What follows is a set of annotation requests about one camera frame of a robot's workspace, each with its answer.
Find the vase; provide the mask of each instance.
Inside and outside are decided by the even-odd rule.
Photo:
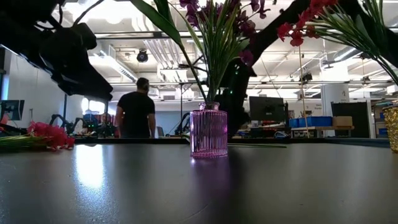
[[[218,110],[219,103],[201,103],[190,113],[191,156],[212,158],[228,155],[227,114]]]
[[[383,108],[383,113],[391,151],[398,153],[398,105]]]

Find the blue bin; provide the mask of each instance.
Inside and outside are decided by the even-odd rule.
[[[379,134],[380,135],[387,135],[387,128],[379,128]]]
[[[331,116],[309,116],[307,117],[308,127],[330,127],[332,126]],[[300,118],[298,121],[298,126],[300,128],[305,127],[305,118]]]
[[[298,128],[299,127],[299,119],[290,119],[289,120],[289,127]]]

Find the black t-shirt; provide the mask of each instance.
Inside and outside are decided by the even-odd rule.
[[[148,138],[148,114],[155,113],[154,101],[144,93],[123,95],[118,103],[124,111],[121,135],[125,138]]]

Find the gold vase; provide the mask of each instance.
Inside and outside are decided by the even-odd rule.
[[[398,153],[398,105],[383,108],[390,147],[393,153]]]

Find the computer monitor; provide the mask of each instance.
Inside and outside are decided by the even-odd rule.
[[[0,119],[7,116],[11,121],[20,121],[24,112],[25,100],[1,100]]]
[[[250,96],[249,106],[252,121],[285,121],[283,98]]]

